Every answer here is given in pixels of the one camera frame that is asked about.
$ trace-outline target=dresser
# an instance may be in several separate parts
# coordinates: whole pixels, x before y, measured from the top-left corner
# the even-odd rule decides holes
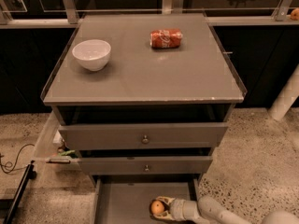
[[[164,28],[181,30],[179,48],[150,47],[150,32]],[[98,72],[82,68],[71,53],[89,39],[112,48]],[[95,185],[93,223],[158,223],[149,215],[150,197],[196,198],[197,182],[245,94],[203,14],[90,14],[42,99]]]

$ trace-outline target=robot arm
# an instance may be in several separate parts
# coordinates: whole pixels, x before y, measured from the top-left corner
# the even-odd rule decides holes
[[[204,196],[196,201],[187,201],[169,197],[157,197],[164,209],[153,212],[155,218],[173,221],[192,221],[197,224],[250,224],[242,217],[228,211],[211,197]],[[299,224],[299,219],[293,214],[276,211],[269,214],[262,224]]]

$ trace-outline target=drawer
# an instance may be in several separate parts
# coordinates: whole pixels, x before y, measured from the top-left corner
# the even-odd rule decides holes
[[[152,200],[158,196],[188,201],[198,199],[199,180],[193,175],[109,176],[99,177],[95,181],[93,224],[165,224],[168,222],[157,220],[151,215]]]
[[[212,163],[211,156],[81,158],[88,175],[201,174]]]
[[[74,150],[216,147],[226,123],[75,124],[59,132]]]

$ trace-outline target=black pole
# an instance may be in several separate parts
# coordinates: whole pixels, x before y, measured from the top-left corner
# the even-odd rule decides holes
[[[3,224],[11,224],[12,218],[14,217],[14,215],[17,211],[18,205],[20,203],[21,196],[23,195],[23,193],[26,189],[28,180],[33,178],[33,173],[34,173],[33,170],[34,170],[34,165],[33,165],[33,162],[31,162],[26,167],[25,173],[23,174],[22,179],[21,179],[21,183],[19,184],[19,187],[14,196],[13,202],[7,212],[7,216],[5,217]]]

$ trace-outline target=red soda can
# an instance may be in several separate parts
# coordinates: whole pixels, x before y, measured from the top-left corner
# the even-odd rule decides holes
[[[180,46],[183,37],[179,29],[161,29],[150,33],[150,46],[156,49],[170,49]]]

